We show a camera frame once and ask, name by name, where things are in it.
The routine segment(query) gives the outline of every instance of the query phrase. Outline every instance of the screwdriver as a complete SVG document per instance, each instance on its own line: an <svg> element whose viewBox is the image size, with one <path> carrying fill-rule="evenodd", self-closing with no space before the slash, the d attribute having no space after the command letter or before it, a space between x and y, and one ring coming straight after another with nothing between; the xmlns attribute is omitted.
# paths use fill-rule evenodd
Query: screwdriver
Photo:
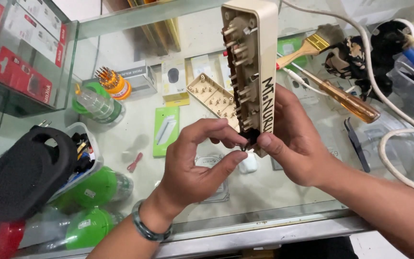
<svg viewBox="0 0 414 259"><path fill-rule="evenodd" d="M361 99L351 95L350 93L342 91L338 87L334 86L329 80L322 81L295 63L292 63L292 65L298 68L303 75L316 83L322 91L333 97L333 99L339 102L344 108L348 109L352 114L359 117L359 119L365 123L370 124L379 119L381 116L381 113L370 104L363 102Z"/></svg>

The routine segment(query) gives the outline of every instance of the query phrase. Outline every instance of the green product box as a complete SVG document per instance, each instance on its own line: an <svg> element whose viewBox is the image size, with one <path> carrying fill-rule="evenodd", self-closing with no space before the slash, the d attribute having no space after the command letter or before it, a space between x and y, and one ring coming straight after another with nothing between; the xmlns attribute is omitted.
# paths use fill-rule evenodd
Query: green product box
<svg viewBox="0 0 414 259"><path fill-rule="evenodd" d="M153 139L153 157L166 156L167 147L180 133L180 107L156 108Z"/></svg>
<svg viewBox="0 0 414 259"><path fill-rule="evenodd" d="M277 40L277 52L284 56L287 56L299 50L301 48L301 45L302 39L298 37L292 39ZM302 56L295 59L293 62L299 65L300 67L304 68L308 64L308 59L306 58L306 56ZM293 66L292 64L286 66L286 68L292 70L295 73L299 73L299 69Z"/></svg>

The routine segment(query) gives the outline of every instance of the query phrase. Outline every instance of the tweezers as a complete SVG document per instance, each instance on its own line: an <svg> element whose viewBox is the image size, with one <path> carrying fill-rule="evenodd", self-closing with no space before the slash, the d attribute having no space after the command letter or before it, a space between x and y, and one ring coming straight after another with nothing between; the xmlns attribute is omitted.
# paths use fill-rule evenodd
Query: tweezers
<svg viewBox="0 0 414 259"><path fill-rule="evenodd" d="M357 137L357 134L354 132L354 129L351 125L351 118L347 118L344 123L346 130L348 131L349 140L351 141L351 144L354 147L357 156L359 157L363 170L366 173L370 173L370 166L368 165L367 159L365 158L365 154L363 153L362 145L360 144L359 138Z"/></svg>

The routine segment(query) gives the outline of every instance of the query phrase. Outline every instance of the beige plastic casing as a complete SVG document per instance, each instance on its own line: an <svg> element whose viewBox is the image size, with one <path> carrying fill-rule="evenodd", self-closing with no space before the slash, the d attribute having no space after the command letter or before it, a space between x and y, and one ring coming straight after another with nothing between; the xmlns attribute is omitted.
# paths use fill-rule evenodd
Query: beige plastic casing
<svg viewBox="0 0 414 259"><path fill-rule="evenodd" d="M224 41L225 46L227 47L231 75L233 78L234 75L236 75L236 78L233 80L232 85L238 84L238 86L234 88L235 101L238 108L244 105L248 106L247 109L241 109L241 111L237 112L240 133L241 135L243 133L247 133L250 128L258 130L260 134L263 132L273 133L275 108L274 85L276 83L276 50L278 29L277 6L272 2L262 0L232 0L222 5L221 12L224 24ZM232 23L231 21L233 18L239 17L241 15L248 15L248 17L254 16L257 21L256 28L258 28L258 30L246 36L258 37L258 39L255 41L258 43L258 49L256 51L255 46L254 51L256 52L253 53L255 56L258 54L258 58L254 58L252 63L244 62L241 64L238 61L244 57L238 58L238 56L234 54L234 50L236 48L249 44L250 39L242 39L242 43L241 39L239 39L237 41L239 45L238 47L235 47L234 45L228 45L228 43L232 42L233 40L231 38L228 39L228 35L225 35L225 31L230 29L230 23ZM247 74L246 72L253 71L253 68L256 68L256 66L258 66L258 82L249 82L249 84L246 84L247 79L251 78L250 73ZM246 94L239 94L239 92L243 93L244 89L247 89L249 92ZM255 99L255 101L253 103L248 103L247 99L249 99L249 95L252 93L256 93L252 96L252 99ZM260 97L259 117L257 116L258 100L256 100L254 97L255 95L256 97ZM256 154L261 158L267 156L267 153L261 150L261 148L259 148L258 145L254 143L255 141L256 139L252 140L251 146L249 148L253 148Z"/></svg>
<svg viewBox="0 0 414 259"><path fill-rule="evenodd" d="M206 74L201 73L186 89L218 118L227 118L233 129L239 132L239 121L236 117L234 96Z"/></svg>

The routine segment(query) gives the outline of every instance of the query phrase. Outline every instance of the red product package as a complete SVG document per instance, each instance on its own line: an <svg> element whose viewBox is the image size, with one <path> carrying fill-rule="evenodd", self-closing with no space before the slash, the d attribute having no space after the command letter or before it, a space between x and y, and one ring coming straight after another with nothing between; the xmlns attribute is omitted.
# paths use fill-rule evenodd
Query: red product package
<svg viewBox="0 0 414 259"><path fill-rule="evenodd" d="M52 83L6 47L0 51L0 82L49 104Z"/></svg>

